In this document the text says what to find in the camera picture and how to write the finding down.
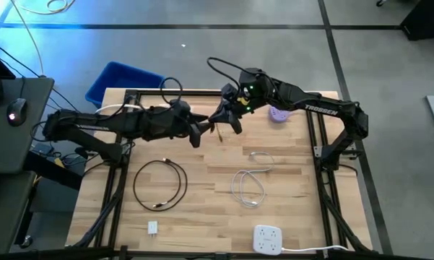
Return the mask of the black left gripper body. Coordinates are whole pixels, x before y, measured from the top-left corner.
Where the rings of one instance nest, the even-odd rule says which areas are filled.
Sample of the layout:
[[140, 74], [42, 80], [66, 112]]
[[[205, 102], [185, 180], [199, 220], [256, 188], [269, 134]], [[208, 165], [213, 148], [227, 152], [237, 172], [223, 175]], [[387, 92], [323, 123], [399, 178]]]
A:
[[174, 137], [188, 137], [192, 147], [199, 147], [201, 143], [201, 131], [198, 123], [190, 118], [184, 118], [167, 110], [160, 114], [160, 120], [165, 124], [161, 138], [173, 139]]

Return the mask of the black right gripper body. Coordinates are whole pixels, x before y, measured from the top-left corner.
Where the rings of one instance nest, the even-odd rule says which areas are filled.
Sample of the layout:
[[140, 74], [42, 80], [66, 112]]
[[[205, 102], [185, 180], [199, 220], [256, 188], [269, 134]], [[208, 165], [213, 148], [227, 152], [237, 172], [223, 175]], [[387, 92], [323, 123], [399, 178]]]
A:
[[222, 98], [222, 121], [230, 124], [236, 134], [241, 134], [243, 129], [240, 120], [247, 113], [253, 113], [253, 108], [243, 103], [243, 99], [230, 100]]

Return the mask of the purple round power strip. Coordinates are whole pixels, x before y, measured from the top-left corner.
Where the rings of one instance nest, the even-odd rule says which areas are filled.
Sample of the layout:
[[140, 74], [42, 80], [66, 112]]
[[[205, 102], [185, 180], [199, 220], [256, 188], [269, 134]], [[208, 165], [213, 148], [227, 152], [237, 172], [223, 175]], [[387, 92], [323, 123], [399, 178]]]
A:
[[280, 110], [274, 106], [270, 106], [268, 110], [268, 117], [270, 121], [276, 124], [284, 123], [292, 115], [291, 111]]

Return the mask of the white long power strip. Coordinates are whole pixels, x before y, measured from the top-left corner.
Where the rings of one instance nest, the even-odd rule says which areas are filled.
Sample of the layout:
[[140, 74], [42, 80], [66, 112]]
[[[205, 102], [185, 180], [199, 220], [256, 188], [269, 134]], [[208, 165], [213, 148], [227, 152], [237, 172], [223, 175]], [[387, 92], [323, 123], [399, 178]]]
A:
[[[121, 106], [125, 107], [125, 108], [135, 108], [135, 109], [143, 109], [143, 107], [141, 107], [140, 105], [132, 105], [132, 104], [112, 104], [112, 105], [107, 105], [104, 106], [102, 108], [98, 108], [95, 113], [100, 113], [101, 111], [104, 111], [106, 109], [110, 109], [110, 108], [120, 108]], [[164, 106], [164, 104], [161, 104], [161, 106], [153, 106], [155, 108], [170, 108], [169, 105]]]

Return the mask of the blue plastic bin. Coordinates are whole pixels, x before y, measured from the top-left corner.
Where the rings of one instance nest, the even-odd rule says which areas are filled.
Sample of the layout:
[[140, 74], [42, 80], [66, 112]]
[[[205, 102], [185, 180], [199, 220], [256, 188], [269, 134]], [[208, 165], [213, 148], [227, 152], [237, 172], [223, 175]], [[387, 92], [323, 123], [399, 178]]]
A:
[[110, 61], [85, 93], [84, 98], [96, 108], [101, 108], [107, 88], [158, 88], [163, 75], [144, 69]]

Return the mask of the white square power strip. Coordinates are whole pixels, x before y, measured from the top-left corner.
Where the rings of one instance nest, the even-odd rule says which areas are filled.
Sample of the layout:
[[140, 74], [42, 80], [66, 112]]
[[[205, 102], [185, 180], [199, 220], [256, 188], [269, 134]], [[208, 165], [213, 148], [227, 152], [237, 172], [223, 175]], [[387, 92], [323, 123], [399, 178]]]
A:
[[282, 230], [271, 225], [256, 225], [253, 229], [253, 250], [258, 254], [277, 256], [284, 252], [304, 253], [312, 251], [344, 250], [344, 246], [325, 246], [315, 248], [289, 249], [283, 247]]

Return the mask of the black power brick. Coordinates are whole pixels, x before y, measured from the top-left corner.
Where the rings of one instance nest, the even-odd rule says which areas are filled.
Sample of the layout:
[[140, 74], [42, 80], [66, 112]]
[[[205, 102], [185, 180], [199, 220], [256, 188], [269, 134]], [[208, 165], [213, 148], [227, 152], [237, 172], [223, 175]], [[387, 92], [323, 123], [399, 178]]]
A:
[[54, 157], [56, 151], [49, 144], [37, 143], [32, 146], [32, 152], [42, 157]]

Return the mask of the black computer mouse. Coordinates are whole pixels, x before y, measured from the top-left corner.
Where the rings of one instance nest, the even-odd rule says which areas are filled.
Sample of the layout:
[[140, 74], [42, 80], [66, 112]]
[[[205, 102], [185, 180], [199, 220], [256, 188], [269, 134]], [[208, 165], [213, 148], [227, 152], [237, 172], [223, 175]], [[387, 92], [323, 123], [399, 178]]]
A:
[[27, 119], [27, 101], [17, 98], [8, 104], [6, 119], [10, 126], [21, 126]]

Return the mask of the black side desk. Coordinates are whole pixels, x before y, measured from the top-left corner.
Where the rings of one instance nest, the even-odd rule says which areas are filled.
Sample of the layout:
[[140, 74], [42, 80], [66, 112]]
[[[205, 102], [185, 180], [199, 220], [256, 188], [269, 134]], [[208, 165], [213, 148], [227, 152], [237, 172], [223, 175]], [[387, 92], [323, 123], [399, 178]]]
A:
[[[51, 78], [4, 80], [4, 98], [0, 102], [0, 173], [18, 173], [22, 170], [32, 138], [33, 126], [40, 122], [55, 81]], [[11, 126], [6, 109], [17, 98], [27, 101], [27, 118], [20, 126]]]

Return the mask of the dark grey low desk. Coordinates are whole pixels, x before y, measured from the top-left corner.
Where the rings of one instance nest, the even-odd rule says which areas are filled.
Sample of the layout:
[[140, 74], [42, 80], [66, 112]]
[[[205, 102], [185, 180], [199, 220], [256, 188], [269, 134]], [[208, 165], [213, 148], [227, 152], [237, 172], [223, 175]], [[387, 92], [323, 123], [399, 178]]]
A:
[[14, 242], [34, 179], [33, 172], [0, 174], [0, 254]]

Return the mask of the black cabinet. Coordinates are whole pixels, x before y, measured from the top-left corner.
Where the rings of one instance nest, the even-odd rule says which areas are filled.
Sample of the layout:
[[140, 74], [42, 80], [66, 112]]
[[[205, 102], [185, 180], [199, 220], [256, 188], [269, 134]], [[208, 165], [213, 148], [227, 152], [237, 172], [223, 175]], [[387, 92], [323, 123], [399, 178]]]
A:
[[400, 27], [408, 40], [434, 38], [434, 0], [420, 0]]

